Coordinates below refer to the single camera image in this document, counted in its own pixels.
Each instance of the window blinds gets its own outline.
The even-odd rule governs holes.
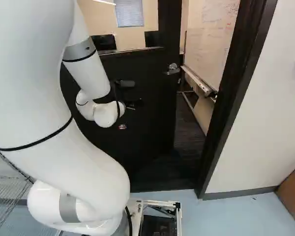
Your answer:
[[[115,0],[118,27],[144,26],[142,0]]]

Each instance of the dark door frame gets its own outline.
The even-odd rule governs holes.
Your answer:
[[[277,0],[241,0],[195,192],[202,198],[235,121],[266,40]]]

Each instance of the baseboard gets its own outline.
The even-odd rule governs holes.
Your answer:
[[[270,193],[274,192],[278,186],[270,186],[264,188],[254,188],[254,189],[246,189],[246,190],[239,190],[239,191],[231,191],[231,192],[220,192],[220,193],[205,193],[202,197],[202,200],[215,200],[215,199],[222,199],[222,198],[235,198],[235,197],[242,197],[248,195],[256,195],[262,193]]]

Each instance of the black panel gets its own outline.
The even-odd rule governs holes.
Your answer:
[[[159,31],[145,31],[144,36],[146,39],[146,47],[160,47],[161,43],[161,35]]]
[[[115,36],[112,34],[93,35],[92,40],[98,51],[116,50]]]

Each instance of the white wall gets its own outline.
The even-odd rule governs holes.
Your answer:
[[[206,193],[279,185],[295,169],[295,0],[279,0]]]
[[[92,0],[78,0],[90,35],[114,34],[118,51],[146,47],[145,31],[158,30],[158,1],[143,0],[143,27],[118,28],[115,6]]]

